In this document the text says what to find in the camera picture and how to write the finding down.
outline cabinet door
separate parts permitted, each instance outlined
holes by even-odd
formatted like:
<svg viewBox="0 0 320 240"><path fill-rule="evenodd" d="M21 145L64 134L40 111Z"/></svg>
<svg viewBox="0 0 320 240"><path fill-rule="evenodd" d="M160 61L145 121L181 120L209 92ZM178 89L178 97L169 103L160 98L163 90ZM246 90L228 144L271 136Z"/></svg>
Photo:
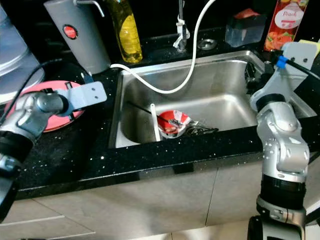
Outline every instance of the cabinet door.
<svg viewBox="0 0 320 240"><path fill-rule="evenodd" d="M320 201L320 157L308 166L305 187L304 207L308 208L317 201Z"/></svg>
<svg viewBox="0 0 320 240"><path fill-rule="evenodd" d="M17 223L57 216L60 216L60 214L32 199L19 200L13 203L8 215L2 223Z"/></svg>
<svg viewBox="0 0 320 240"><path fill-rule="evenodd" d="M30 220L23 223L0 224L1 240L52 239L92 232L65 216Z"/></svg>
<svg viewBox="0 0 320 240"><path fill-rule="evenodd" d="M261 177L262 162L219 168L206 225L248 220L257 215Z"/></svg>
<svg viewBox="0 0 320 240"><path fill-rule="evenodd" d="M215 176L200 168L36 201L106 239L133 239L204 227Z"/></svg>

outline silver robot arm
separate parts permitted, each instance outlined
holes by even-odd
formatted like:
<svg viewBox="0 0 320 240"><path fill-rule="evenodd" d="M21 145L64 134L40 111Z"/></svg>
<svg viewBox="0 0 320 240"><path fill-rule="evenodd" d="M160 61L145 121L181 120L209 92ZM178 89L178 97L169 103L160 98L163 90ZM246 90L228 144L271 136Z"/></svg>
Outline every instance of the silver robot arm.
<svg viewBox="0 0 320 240"><path fill-rule="evenodd" d="M284 59L310 69L316 57L312 44L286 43ZM257 134L263 145L261 192L256 201L260 216L249 221L248 240L305 240L309 148L301 125L288 103L307 74L284 62L265 86L255 92L251 107L257 114Z"/></svg>
<svg viewBox="0 0 320 240"><path fill-rule="evenodd" d="M16 178L31 148L52 115L70 116L73 111L107 100L101 82L55 92L35 91L21 96L15 111L0 126L0 222L6 217L18 190Z"/></svg>

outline black wall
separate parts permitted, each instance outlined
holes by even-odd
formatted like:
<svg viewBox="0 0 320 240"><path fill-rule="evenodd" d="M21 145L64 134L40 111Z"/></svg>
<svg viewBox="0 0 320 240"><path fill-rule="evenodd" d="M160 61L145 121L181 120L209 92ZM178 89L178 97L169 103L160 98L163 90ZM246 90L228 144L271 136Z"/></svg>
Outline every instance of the black wall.
<svg viewBox="0 0 320 240"><path fill-rule="evenodd" d="M11 21L40 61L60 57L69 50L43 6L45 1L0 0ZM190 31L193 31L198 16L207 1L185 0L184 18ZM129 2L141 39L176 33L178 0L129 0ZM303 36L311 38L313 35L308 30L310 25L308 23L314 21L313 15L318 14L319 8L316 6L316 2L319 0L310 0L305 19L300 27L298 35L300 38ZM200 29L224 27L229 16L246 8L266 13L271 18L275 3L276 0L216 0L205 14ZM102 18L94 7L92 11L107 49L116 48L116 38L109 14ZM314 35L316 35L317 28L313 30Z"/></svg>

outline dish soap bottle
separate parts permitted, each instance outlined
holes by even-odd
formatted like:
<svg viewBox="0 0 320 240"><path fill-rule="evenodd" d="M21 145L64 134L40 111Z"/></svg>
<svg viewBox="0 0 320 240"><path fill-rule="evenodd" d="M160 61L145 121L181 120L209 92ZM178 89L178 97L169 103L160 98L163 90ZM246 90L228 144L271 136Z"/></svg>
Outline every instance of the dish soap bottle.
<svg viewBox="0 0 320 240"><path fill-rule="evenodd" d="M116 39L124 61L138 63L142 50L134 14L128 0L103 0L110 12Z"/></svg>

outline blue connector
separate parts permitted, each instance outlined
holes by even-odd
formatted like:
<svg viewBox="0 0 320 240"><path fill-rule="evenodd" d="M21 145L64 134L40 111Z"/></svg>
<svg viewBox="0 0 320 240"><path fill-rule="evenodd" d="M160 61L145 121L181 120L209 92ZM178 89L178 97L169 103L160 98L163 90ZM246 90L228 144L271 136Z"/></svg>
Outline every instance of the blue connector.
<svg viewBox="0 0 320 240"><path fill-rule="evenodd" d="M279 56L278 61L276 62L276 66L278 68L284 69L287 61L288 61L288 58L286 58L284 56Z"/></svg>

